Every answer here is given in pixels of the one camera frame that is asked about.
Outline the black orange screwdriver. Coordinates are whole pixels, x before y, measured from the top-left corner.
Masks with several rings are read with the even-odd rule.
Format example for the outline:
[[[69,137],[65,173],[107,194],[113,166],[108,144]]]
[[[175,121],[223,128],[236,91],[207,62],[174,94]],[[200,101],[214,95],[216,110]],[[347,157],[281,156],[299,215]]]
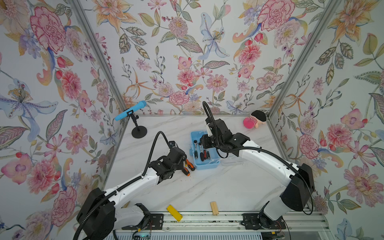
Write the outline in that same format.
[[[189,170],[188,170],[186,167],[183,167],[182,172],[183,172],[186,176],[190,176],[190,172],[189,172]]]

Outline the dark red handled screwdriver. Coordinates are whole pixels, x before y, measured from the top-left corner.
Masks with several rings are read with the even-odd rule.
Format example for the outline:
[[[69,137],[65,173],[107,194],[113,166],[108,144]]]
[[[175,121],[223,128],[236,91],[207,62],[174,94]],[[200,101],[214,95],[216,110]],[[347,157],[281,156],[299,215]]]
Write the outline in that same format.
[[[205,161],[205,157],[204,157],[204,150],[203,150],[202,143],[199,142],[198,145],[199,145],[199,149],[200,149],[200,160],[201,160],[202,162],[204,162],[204,161]]]

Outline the blue plastic tool box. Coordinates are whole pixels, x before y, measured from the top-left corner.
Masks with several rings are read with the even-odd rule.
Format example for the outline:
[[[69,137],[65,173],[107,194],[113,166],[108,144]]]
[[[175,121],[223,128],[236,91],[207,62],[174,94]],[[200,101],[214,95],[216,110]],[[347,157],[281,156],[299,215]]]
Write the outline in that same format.
[[[234,166],[243,162],[242,160],[238,160],[235,156],[228,156],[227,158],[222,159],[215,148],[207,149],[203,147],[201,138],[205,134],[207,134],[206,131],[194,131],[190,133],[190,155],[194,162],[193,165],[197,170],[215,169],[221,164],[222,160],[224,161],[224,166]]]

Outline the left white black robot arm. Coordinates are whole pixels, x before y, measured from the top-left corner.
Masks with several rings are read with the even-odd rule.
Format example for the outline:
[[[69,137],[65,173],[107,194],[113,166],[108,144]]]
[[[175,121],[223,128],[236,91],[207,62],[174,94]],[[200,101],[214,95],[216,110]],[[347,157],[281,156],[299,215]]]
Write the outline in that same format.
[[[176,171],[184,168],[186,153],[174,141],[167,142],[169,152],[156,161],[147,160],[145,169],[130,180],[106,191],[92,190],[87,196],[79,214],[79,226],[73,238],[79,239],[85,233],[87,240],[103,240],[111,232],[124,227],[137,231],[146,228],[150,222],[150,211],[143,204],[131,208],[124,205],[140,192],[171,179]]]

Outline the orange handled screwdriver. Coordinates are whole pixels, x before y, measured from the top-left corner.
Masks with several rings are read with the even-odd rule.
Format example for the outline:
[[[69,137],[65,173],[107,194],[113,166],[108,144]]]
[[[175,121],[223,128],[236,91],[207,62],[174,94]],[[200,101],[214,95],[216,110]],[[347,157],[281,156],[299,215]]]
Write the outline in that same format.
[[[188,168],[191,171],[195,171],[196,170],[195,166],[189,160],[186,160],[186,165],[188,166]]]

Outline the black ratchet wrench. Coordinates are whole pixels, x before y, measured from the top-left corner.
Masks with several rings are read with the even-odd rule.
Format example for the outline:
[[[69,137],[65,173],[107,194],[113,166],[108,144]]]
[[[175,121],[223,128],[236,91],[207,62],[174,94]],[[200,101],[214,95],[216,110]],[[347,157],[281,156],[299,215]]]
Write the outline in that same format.
[[[194,157],[195,157],[195,160],[197,160],[199,158],[197,140],[194,140]]]

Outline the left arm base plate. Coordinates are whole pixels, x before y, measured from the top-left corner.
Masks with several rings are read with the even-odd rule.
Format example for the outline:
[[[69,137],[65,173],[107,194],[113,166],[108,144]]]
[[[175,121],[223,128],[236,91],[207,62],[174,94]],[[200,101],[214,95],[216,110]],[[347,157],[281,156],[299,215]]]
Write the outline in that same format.
[[[122,230],[162,230],[164,224],[164,214],[149,214],[136,226],[126,226]]]

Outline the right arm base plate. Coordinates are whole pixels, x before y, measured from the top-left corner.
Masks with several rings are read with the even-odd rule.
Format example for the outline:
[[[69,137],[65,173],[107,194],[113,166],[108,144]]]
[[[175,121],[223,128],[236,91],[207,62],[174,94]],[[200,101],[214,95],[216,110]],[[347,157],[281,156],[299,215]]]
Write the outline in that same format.
[[[246,228],[246,230],[285,230],[287,228],[283,217],[280,217],[276,221],[272,221],[264,215],[259,213],[247,213],[242,214],[243,220],[241,225]]]

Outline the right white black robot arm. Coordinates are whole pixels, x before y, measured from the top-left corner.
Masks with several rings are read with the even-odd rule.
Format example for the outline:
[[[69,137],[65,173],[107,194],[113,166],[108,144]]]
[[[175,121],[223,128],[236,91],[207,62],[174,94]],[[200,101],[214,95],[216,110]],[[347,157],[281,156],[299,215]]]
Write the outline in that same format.
[[[315,191],[310,166],[295,165],[262,148],[242,133],[233,134],[221,119],[215,119],[208,103],[203,102],[207,115],[207,134],[201,138],[205,148],[215,148],[218,153],[233,154],[248,160],[275,177],[285,190],[265,203],[254,217],[257,229],[269,229],[289,211],[302,212],[307,203],[313,203]]]

